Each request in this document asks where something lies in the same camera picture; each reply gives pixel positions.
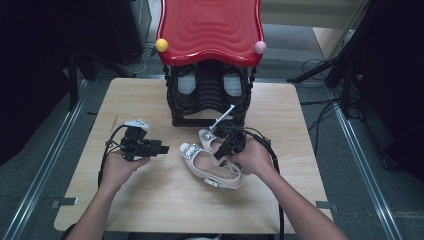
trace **yellow ball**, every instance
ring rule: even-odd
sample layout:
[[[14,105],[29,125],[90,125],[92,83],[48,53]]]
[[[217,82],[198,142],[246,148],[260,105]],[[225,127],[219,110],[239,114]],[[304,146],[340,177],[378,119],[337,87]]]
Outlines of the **yellow ball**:
[[[166,49],[168,49],[168,42],[163,38],[159,38],[158,40],[156,40],[155,46],[158,52],[165,52]]]

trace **person's left hand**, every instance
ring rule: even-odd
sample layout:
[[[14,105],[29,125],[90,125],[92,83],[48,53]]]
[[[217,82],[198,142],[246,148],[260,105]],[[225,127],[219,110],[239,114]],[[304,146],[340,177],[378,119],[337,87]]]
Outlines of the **person's left hand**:
[[[150,161],[149,157],[145,157],[129,162],[123,155],[124,151],[118,150],[109,153],[106,157],[100,187],[119,191],[134,171]]]

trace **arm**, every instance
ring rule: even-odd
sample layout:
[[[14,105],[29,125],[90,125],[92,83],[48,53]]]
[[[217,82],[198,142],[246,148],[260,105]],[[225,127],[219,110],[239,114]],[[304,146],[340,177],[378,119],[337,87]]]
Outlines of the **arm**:
[[[230,157],[243,172],[257,175],[273,192],[300,239],[347,239],[340,228],[300,195],[273,167],[267,150],[253,138]]]
[[[122,154],[122,151],[116,151],[107,156],[100,187],[80,220],[67,236],[67,240],[102,239],[116,193],[134,171],[150,160],[150,158],[143,158],[128,162],[122,157]]]

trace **forearm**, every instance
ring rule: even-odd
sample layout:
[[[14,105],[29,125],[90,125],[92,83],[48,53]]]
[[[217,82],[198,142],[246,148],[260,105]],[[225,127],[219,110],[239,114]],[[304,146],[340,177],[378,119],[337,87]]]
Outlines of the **forearm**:
[[[100,188],[66,239],[102,239],[116,192]]]
[[[300,239],[347,239],[331,219],[300,195],[277,171],[269,169],[259,177],[274,193]]]

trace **gray floor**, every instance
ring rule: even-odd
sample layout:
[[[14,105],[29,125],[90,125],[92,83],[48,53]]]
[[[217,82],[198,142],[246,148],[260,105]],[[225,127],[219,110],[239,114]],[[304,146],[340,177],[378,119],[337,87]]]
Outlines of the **gray floor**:
[[[268,51],[258,67],[258,81],[281,82],[300,75],[302,63],[308,59],[322,59],[318,43],[310,28],[264,25]],[[157,56],[144,56],[145,70],[137,77],[162,77],[162,66]],[[305,70],[318,64],[317,61],[305,65]],[[96,65],[99,76],[90,81],[86,99],[69,132],[61,152],[41,195],[36,199],[33,209],[29,209],[28,219],[23,219],[20,239],[59,239],[61,232],[56,231],[53,222],[57,208],[51,208],[54,200],[63,197],[78,163],[90,128],[98,112],[110,81],[117,77],[114,72]],[[127,66],[137,72],[143,69],[143,59]],[[330,91],[322,80],[308,80],[296,85],[301,102],[330,99]],[[49,148],[54,142],[61,124],[66,118],[68,96],[60,102],[48,119],[39,127],[26,147],[13,159],[0,166],[0,236],[4,236],[18,207],[27,194],[37,172],[42,166]],[[318,119],[324,105],[302,106],[307,126]],[[381,156],[360,120],[350,120],[367,164],[372,170],[382,196],[385,197],[403,239],[421,239],[424,236],[424,185],[406,172],[392,173],[382,167]],[[367,186],[355,159],[344,129],[336,114],[320,124],[319,145],[316,155],[328,200],[331,204],[334,221],[351,239],[388,239],[381,218],[376,211]],[[315,130],[310,132],[311,142],[315,144]],[[107,233],[105,239],[127,239],[126,233]],[[136,239],[159,239],[158,235],[139,234]]]

